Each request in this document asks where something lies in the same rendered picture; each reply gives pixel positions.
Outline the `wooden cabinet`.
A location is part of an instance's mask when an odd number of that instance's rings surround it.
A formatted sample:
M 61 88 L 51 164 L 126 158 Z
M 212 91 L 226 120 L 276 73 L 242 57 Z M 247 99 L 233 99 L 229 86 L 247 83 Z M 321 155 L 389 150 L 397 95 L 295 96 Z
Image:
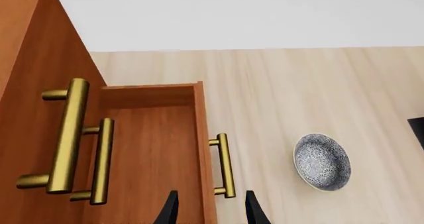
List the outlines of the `wooden cabinet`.
M 20 190 L 25 174 L 48 174 L 64 101 L 42 92 L 90 84 L 85 125 L 99 124 L 105 85 L 59 0 L 0 0 L 0 224 L 82 224 L 85 203 L 45 188 Z

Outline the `flat black stove plate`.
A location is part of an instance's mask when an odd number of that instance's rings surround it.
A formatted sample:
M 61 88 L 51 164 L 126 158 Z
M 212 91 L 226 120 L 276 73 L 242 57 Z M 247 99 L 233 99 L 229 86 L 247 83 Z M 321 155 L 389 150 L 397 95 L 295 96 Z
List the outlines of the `flat black stove plate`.
M 408 119 L 407 122 L 424 150 L 424 117 Z

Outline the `open wooden drawer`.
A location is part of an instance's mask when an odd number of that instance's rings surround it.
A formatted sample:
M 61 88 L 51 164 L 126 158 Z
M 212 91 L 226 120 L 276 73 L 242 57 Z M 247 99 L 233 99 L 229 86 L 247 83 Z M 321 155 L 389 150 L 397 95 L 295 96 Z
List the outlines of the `open wooden drawer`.
M 83 224 L 151 224 L 177 191 L 177 224 L 217 224 L 202 82 L 102 88 L 115 122 L 108 200 Z

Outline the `blue patterned bowl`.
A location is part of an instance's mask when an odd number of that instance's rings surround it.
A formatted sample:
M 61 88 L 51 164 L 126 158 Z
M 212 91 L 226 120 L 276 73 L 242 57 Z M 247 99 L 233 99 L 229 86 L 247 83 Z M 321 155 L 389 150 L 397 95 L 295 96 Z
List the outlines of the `blue patterned bowl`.
M 345 149 L 330 136 L 320 133 L 307 134 L 298 140 L 293 163 L 299 177 L 322 192 L 340 190 L 352 174 Z

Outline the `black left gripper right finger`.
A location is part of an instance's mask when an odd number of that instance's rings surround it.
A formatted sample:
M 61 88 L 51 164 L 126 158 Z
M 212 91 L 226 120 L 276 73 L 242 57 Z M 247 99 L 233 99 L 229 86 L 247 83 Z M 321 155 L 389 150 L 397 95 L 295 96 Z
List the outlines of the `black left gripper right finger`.
M 248 224 L 270 224 L 252 190 L 246 191 L 245 209 Z

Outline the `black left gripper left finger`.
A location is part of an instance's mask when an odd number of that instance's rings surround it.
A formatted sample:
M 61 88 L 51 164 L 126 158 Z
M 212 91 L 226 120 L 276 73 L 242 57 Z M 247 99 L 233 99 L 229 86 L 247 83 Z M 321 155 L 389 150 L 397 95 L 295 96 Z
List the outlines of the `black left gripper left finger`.
M 177 224 L 178 210 L 178 191 L 172 190 L 153 224 Z

